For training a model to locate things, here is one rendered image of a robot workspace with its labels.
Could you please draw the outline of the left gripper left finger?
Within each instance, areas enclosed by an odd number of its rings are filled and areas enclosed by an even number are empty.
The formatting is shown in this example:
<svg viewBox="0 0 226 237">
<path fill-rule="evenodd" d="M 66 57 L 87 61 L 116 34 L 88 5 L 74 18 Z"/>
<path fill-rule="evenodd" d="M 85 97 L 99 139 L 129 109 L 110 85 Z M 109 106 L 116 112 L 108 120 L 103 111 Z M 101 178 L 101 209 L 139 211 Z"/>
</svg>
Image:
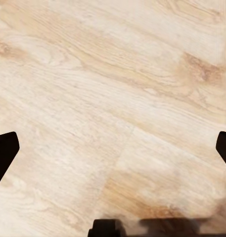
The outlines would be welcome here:
<svg viewBox="0 0 226 237">
<path fill-rule="evenodd" d="M 0 181 L 20 150 L 15 131 L 0 135 Z"/>
</svg>

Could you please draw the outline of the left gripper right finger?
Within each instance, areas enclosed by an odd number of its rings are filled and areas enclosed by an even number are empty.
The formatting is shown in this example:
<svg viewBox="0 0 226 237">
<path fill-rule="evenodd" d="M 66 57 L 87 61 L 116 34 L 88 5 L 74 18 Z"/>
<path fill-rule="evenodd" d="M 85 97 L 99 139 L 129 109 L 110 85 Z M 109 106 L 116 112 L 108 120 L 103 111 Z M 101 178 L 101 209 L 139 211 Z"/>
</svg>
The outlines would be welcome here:
<svg viewBox="0 0 226 237">
<path fill-rule="evenodd" d="M 226 132 L 220 131 L 216 143 L 216 150 L 226 163 Z"/>
</svg>

